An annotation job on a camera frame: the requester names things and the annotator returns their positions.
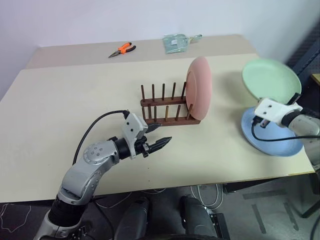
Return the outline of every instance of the beige table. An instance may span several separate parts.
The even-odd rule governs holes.
[[[227,183],[312,173],[302,150],[292,157],[266,155],[244,138],[240,121],[257,101],[243,85],[241,71],[257,54],[208,56],[212,100],[199,125],[162,127],[148,142],[172,136],[148,158],[122,160],[100,181],[97,194],[208,183]],[[78,64],[25,69],[0,102],[0,202],[54,199],[88,126],[101,114],[129,109],[141,114],[140,85],[151,84],[167,95],[173,82],[182,90],[194,58]],[[158,116],[164,116],[158,109]],[[84,141],[121,136],[124,119],[113,115],[99,122]]]
[[[320,86],[320,73],[311,74],[311,77]]]

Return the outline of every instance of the pliers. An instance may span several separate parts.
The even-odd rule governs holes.
[[[117,51],[112,53],[109,56],[109,58],[112,58],[112,57],[118,56],[119,54],[125,54],[125,53],[128,53],[128,52],[131,52],[131,51],[135,50],[136,46],[132,46],[132,47],[126,49],[127,47],[131,46],[131,44],[132,44],[131,42],[125,43],[122,47],[119,47]]]

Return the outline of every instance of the cable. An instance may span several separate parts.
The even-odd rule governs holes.
[[[316,233],[316,229],[317,229],[317,225],[320,222],[320,215],[318,216],[318,218],[315,220],[312,230],[311,230],[311,234],[310,234],[310,240],[314,240],[315,238],[315,233]]]
[[[89,234],[86,234],[85,236],[86,236],[86,237],[89,237],[89,238],[92,239],[92,240],[96,240],[93,236],[91,236],[91,235],[89,235]]]
[[[126,200],[127,198],[129,198],[129,197],[131,196],[131,194],[132,194],[132,191],[129,192],[129,194],[128,194],[124,199],[118,201],[116,204],[114,204],[114,205],[112,205],[112,206],[104,206],[104,205],[101,205],[100,203],[98,203],[97,201],[96,201],[96,204],[97,204],[100,208],[103,208],[103,209],[112,209],[112,208],[114,208],[115,206],[117,206],[117,205],[119,205],[120,203],[122,203],[122,202],[123,202],[124,200]]]
[[[95,205],[96,209],[98,209],[99,213],[101,213],[102,217],[104,218],[104,220],[106,221],[106,223],[109,225],[109,228],[111,230],[111,236],[112,236],[112,240],[115,240],[115,230],[114,227],[112,226],[111,221],[109,220],[109,218],[107,217],[107,215],[105,215],[104,211],[102,211],[102,209],[99,207],[99,205],[96,203],[96,200],[92,201],[93,204]]]
[[[201,197],[199,185],[197,185],[198,195],[199,195],[199,198],[200,198],[199,200],[200,200],[200,202],[201,202],[205,207],[210,208],[210,207],[214,206],[214,205],[217,203],[217,201],[218,201],[218,199],[219,199],[219,188],[218,188],[218,185],[217,185],[217,184],[215,185],[215,187],[216,187],[216,197],[215,197],[215,201],[214,201],[212,204],[207,205],[207,204],[204,203],[204,201],[203,201],[203,199],[202,199],[202,197]],[[193,191],[193,189],[192,189],[192,186],[190,186],[190,190],[191,190],[192,196],[193,196],[195,199],[197,199],[197,197],[196,197],[196,195],[195,195],[195,193],[194,193],[194,191]],[[214,208],[210,208],[210,209],[211,209],[211,210],[216,210],[217,208],[219,208],[219,207],[221,206],[221,204],[223,203],[223,201],[224,201],[224,192],[223,192],[223,186],[222,186],[222,184],[221,184],[221,202],[218,204],[218,206],[216,206],[216,207],[214,207]]]
[[[78,154],[79,154],[79,151],[80,151],[80,148],[82,146],[82,144],[84,143],[84,140],[85,138],[87,137],[88,133],[90,132],[90,130],[94,127],[94,125],[102,118],[108,116],[108,115],[111,115],[111,114],[124,114],[124,116],[126,117],[128,114],[129,114],[129,111],[127,110],[117,110],[117,111],[110,111],[110,112],[107,112],[103,115],[101,115],[100,117],[98,117],[91,125],[90,127],[85,131],[83,137],[81,138],[81,141],[79,142],[79,145],[78,147],[76,148],[76,151],[75,151],[75,154],[74,154],[74,157],[73,157],[73,162],[72,162],[72,165],[74,165],[76,162],[77,162],[77,158],[78,158]]]
[[[4,205],[2,206],[2,210],[1,210],[1,212],[0,212],[1,229],[2,229],[2,230],[8,230],[9,233],[12,234],[15,230],[19,229],[20,227],[22,227],[22,226],[24,226],[24,225],[26,224],[28,215],[29,215],[29,213],[31,212],[31,205],[29,205],[30,209],[29,209],[28,213],[27,213],[26,216],[25,216],[25,219],[24,219],[23,224],[17,226],[14,230],[10,230],[9,228],[3,227],[3,222],[4,222],[4,220],[2,219],[2,216],[4,215],[4,213],[5,213],[6,209],[7,209],[8,204],[9,204],[9,203],[4,204]]]
[[[213,205],[215,205],[218,201],[218,197],[219,197],[219,189],[218,189],[218,185],[216,184],[215,185],[215,188],[216,188],[216,197],[215,197],[215,201],[212,203],[212,204],[205,204],[204,201],[202,200],[202,197],[201,197],[201,194],[200,194],[200,188],[199,188],[199,185],[196,186],[197,189],[198,189],[198,195],[199,195],[199,198],[200,198],[200,201],[203,205],[205,205],[206,207],[212,207]]]
[[[219,203],[218,206],[211,208],[211,210],[216,210],[217,208],[219,208],[221,206],[221,204],[223,203],[223,201],[224,201],[224,190],[223,190],[223,186],[221,184],[221,202]]]
[[[166,188],[164,188],[164,189],[162,189],[162,190],[156,190],[156,189],[153,189],[155,192],[148,192],[148,191],[143,191],[143,190],[141,190],[140,192],[143,192],[143,193],[145,193],[145,194],[160,194],[160,193],[162,193],[162,192],[164,192],[165,190],[166,190]]]
[[[276,142],[276,141],[285,141],[285,140],[293,140],[293,139],[320,139],[320,135],[305,135],[305,136],[292,136],[292,137],[285,137],[285,138],[278,138],[278,139],[261,139],[258,138],[255,134],[255,123],[253,122],[251,125],[251,133],[253,137],[259,141],[264,142]]]

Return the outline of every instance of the blue plate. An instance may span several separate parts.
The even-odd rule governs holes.
[[[241,119],[241,128],[246,139],[260,151],[279,157],[289,157],[300,152],[303,147],[299,139],[286,140],[286,141],[259,141],[254,138],[251,133],[252,120],[255,117],[254,107],[247,109]],[[257,124],[254,127],[255,135],[260,139],[282,139],[294,137],[295,134],[286,127],[279,127],[274,122],[270,122],[266,128],[260,127]]]

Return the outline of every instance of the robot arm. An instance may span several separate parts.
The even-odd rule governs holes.
[[[83,156],[67,171],[53,205],[44,216],[42,224],[34,237],[66,238],[78,229],[81,217],[90,202],[103,174],[120,159],[136,155],[149,154],[163,148],[171,137],[159,139],[148,145],[145,133],[160,127],[160,124],[148,126],[134,113],[130,113],[122,127],[123,138],[112,137],[107,141],[88,146]]]
[[[314,170],[320,169],[320,119],[310,112],[306,112],[298,104],[284,105],[269,98],[263,98],[255,107],[254,114],[260,119],[274,122],[280,127],[287,127],[297,136],[313,136],[301,138],[305,153]]]

